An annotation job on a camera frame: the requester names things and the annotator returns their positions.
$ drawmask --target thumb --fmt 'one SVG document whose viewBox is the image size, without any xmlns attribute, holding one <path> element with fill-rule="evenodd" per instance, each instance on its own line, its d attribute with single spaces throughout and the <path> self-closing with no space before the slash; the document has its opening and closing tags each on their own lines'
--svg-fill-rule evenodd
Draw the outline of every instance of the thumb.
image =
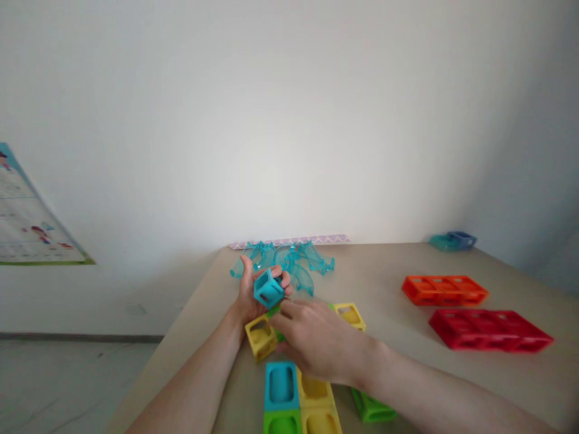
<svg viewBox="0 0 579 434">
<path fill-rule="evenodd" d="M 241 282 L 253 287 L 253 262 L 245 255 L 239 257 L 243 262 L 243 274 L 241 275 Z"/>
</svg>

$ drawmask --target hand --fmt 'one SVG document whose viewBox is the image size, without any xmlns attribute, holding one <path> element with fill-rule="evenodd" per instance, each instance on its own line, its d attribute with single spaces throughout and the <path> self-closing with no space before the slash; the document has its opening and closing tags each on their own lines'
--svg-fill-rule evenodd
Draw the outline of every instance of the hand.
<svg viewBox="0 0 579 434">
<path fill-rule="evenodd" d="M 243 324 L 247 324 L 267 312 L 265 306 L 253 298 L 253 283 L 267 268 L 253 274 L 252 260 L 241 255 L 241 262 L 243 262 L 243 275 L 239 283 L 239 295 L 235 301 L 235 306 L 241 314 Z M 273 277 L 282 276 L 280 286 L 283 288 L 285 296 L 289 297 L 293 289 L 290 285 L 291 278 L 288 272 L 282 272 L 282 268 L 276 265 L 271 267 L 271 275 Z"/>
<path fill-rule="evenodd" d="M 360 388 L 378 341 L 352 327 L 325 304 L 283 300 L 270 325 L 284 334 L 277 351 L 304 375 Z"/>
</svg>

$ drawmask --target poster on wall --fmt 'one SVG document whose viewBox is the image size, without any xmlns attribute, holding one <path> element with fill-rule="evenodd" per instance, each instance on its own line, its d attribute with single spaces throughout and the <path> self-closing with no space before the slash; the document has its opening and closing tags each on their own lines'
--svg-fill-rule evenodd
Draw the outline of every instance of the poster on wall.
<svg viewBox="0 0 579 434">
<path fill-rule="evenodd" d="M 0 265 L 95 262 L 46 208 L 6 143 L 0 143 Z"/>
</svg>

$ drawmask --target white wall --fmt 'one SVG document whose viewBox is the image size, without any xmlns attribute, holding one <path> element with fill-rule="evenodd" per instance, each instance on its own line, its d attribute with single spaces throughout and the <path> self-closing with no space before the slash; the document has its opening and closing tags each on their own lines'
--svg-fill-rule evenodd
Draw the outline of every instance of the white wall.
<svg viewBox="0 0 579 434">
<path fill-rule="evenodd" d="M 98 266 L 0 269 L 0 330 L 163 333 L 226 243 L 455 228 L 571 4 L 1 2 L 0 137 Z"/>
<path fill-rule="evenodd" d="M 578 22 L 576 4 L 462 225 L 479 237 L 477 246 L 484 251 L 549 285 L 577 292 Z"/>
</svg>

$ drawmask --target forearm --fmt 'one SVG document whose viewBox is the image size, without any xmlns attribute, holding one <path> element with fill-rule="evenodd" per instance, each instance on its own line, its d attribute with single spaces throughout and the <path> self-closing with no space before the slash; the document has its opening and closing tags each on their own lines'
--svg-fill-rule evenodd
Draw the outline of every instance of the forearm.
<svg viewBox="0 0 579 434">
<path fill-rule="evenodd" d="M 234 304 L 128 433 L 210 433 L 243 336 L 243 315 Z"/>
<path fill-rule="evenodd" d="M 424 433 L 556 432 L 513 403 L 398 354 L 379 341 L 374 341 L 373 352 L 371 375 L 360 387 Z"/>
</svg>

